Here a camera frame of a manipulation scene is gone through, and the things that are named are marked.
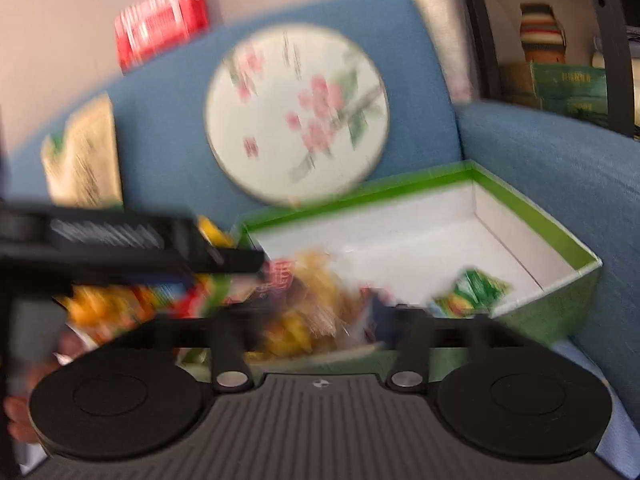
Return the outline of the green snack packet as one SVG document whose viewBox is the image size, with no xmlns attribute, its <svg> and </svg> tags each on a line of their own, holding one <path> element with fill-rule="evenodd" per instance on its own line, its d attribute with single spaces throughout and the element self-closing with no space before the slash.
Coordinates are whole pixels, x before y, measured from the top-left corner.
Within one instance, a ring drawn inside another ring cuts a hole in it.
<svg viewBox="0 0 640 480">
<path fill-rule="evenodd" d="M 467 268 L 446 294 L 434 299 L 442 312 L 453 318 L 488 314 L 511 290 L 511 285 L 477 268 Z"/>
</svg>

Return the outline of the Dango Galette cookie pack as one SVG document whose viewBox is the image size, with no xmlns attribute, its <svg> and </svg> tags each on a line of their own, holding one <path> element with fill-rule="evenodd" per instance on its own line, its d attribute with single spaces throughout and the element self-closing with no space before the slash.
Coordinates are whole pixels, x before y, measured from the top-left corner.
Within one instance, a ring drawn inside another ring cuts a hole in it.
<svg viewBox="0 0 640 480">
<path fill-rule="evenodd" d="M 268 266 L 267 321 L 252 363 L 289 360 L 359 344 L 370 295 L 349 286 L 332 269 L 326 252 L 307 250 Z"/>
</svg>

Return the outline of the yellow chip bag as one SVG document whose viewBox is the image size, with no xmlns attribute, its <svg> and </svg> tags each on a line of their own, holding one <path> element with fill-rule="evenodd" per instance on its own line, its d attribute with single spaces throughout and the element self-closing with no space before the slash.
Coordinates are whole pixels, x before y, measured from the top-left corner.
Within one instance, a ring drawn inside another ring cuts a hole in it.
<svg viewBox="0 0 640 480">
<path fill-rule="evenodd" d="M 233 248 L 235 246 L 232 236 L 219 229 L 212 220 L 205 216 L 198 216 L 198 229 L 209 244 L 214 247 Z"/>
</svg>

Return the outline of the large beige green snack bag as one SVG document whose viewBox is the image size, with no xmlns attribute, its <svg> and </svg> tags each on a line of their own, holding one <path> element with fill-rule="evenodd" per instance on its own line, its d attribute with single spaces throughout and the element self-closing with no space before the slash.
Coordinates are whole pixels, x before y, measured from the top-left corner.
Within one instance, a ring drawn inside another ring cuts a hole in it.
<svg viewBox="0 0 640 480">
<path fill-rule="evenodd" d="M 40 158 L 50 199 L 58 206 L 124 206 L 113 104 L 106 93 L 73 112 L 62 133 L 47 136 Z"/>
</svg>

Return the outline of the green white cardboard box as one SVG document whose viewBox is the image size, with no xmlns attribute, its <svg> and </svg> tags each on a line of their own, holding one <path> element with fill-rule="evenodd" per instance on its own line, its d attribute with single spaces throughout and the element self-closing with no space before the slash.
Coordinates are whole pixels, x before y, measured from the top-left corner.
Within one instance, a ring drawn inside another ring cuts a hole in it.
<svg viewBox="0 0 640 480">
<path fill-rule="evenodd" d="M 236 234 L 272 260 L 325 256 L 344 286 L 412 306 L 445 295 L 465 269 L 483 271 L 509 286 L 491 316 L 543 344 L 582 325 L 602 266 L 555 218 L 472 162 L 268 209 Z"/>
</svg>

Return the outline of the round floral fan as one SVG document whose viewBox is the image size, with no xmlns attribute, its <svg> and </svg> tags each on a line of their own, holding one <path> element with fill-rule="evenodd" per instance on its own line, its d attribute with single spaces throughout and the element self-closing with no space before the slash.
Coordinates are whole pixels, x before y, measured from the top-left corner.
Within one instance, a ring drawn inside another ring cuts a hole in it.
<svg viewBox="0 0 640 480">
<path fill-rule="evenodd" d="M 220 169 L 265 203 L 343 194 L 375 168 L 390 136 L 380 71 L 355 41 L 305 23 L 237 42 L 206 94 L 207 141 Z"/>
</svg>

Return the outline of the blue sofa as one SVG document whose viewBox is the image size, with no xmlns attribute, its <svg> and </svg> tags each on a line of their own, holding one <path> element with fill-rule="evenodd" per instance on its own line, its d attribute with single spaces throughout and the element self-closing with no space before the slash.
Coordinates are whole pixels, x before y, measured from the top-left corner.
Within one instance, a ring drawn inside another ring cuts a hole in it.
<svg viewBox="0 0 640 480">
<path fill-rule="evenodd" d="M 116 119 L 129 206 L 205 214 L 231 226 L 259 208 L 215 162 L 204 102 L 213 71 L 241 39 L 299 22 L 354 40 L 380 71 L 390 138 L 376 178 L 472 159 L 548 211 L 589 246 L 603 273 L 575 340 L 639 413 L 639 145 L 585 122 L 530 108 L 450 102 L 412 0 L 321 0 L 231 26 L 104 86 Z"/>
</svg>

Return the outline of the light blue sofa blanket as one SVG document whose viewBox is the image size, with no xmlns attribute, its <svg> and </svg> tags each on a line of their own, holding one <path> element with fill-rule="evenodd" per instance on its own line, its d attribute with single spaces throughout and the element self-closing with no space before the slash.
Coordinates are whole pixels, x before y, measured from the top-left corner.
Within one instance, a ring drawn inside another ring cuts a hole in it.
<svg viewBox="0 0 640 480">
<path fill-rule="evenodd" d="M 596 454 L 624 478 L 639 479 L 639 433 L 617 393 L 605 379 L 600 368 L 570 341 L 562 340 L 556 342 L 552 344 L 551 348 L 560 356 L 564 356 L 564 358 L 575 362 L 598 376 L 608 387 L 613 401 L 612 417 L 597 448 Z M 25 373 L 23 374 L 26 391 L 34 388 L 38 379 L 50 373 L 51 370 L 56 370 L 60 367 L 57 357 L 58 356 L 53 353 L 47 361 L 37 364 L 29 363 L 26 366 Z M 35 466 L 44 460 L 44 456 L 46 456 L 42 447 L 35 443 L 15 442 L 14 451 L 20 451 L 23 454 L 22 459 L 18 459 L 21 476 L 31 472 Z"/>
</svg>

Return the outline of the red wet wipes pack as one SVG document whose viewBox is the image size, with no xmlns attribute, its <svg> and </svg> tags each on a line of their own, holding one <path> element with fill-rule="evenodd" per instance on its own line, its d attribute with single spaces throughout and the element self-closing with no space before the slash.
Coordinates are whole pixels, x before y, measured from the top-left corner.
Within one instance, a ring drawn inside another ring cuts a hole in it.
<svg viewBox="0 0 640 480">
<path fill-rule="evenodd" d="M 123 73 L 186 44 L 209 26 L 207 0 L 140 0 L 114 21 L 117 61 Z"/>
</svg>

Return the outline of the green book box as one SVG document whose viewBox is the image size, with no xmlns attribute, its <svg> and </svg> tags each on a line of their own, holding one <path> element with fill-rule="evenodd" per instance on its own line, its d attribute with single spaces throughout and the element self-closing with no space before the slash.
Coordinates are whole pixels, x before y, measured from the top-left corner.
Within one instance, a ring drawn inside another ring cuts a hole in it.
<svg viewBox="0 0 640 480">
<path fill-rule="evenodd" d="M 608 126 L 608 84 L 603 68 L 529 65 L 534 96 L 546 112 Z"/>
</svg>

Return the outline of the striped ceramic vase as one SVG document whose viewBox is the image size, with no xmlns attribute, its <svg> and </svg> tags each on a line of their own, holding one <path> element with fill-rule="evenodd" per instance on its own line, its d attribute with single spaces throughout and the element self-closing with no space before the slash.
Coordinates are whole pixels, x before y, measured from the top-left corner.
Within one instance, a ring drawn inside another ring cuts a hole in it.
<svg viewBox="0 0 640 480">
<path fill-rule="evenodd" d="M 565 64 L 566 38 L 552 6 L 521 3 L 520 40 L 527 63 Z"/>
</svg>

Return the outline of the silver foil roll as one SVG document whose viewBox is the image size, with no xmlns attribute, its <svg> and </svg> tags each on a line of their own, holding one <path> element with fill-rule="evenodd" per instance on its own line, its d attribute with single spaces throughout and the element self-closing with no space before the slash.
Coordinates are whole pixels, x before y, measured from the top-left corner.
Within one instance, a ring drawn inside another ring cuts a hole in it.
<svg viewBox="0 0 640 480">
<path fill-rule="evenodd" d="M 472 28 L 465 0 L 413 0 L 430 33 L 450 98 L 467 103 L 478 97 Z"/>
</svg>

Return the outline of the black metal shelf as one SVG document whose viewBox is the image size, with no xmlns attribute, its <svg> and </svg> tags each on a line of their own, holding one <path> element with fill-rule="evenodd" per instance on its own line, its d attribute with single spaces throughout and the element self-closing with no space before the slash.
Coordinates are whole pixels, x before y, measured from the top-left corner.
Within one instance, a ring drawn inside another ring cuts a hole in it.
<svg viewBox="0 0 640 480">
<path fill-rule="evenodd" d="M 500 96 L 499 66 L 485 0 L 465 0 L 472 30 L 480 95 Z M 608 128 L 627 138 L 639 139 L 634 124 L 634 80 L 632 79 L 624 9 L 620 0 L 592 0 L 596 10 L 608 84 Z"/>
</svg>

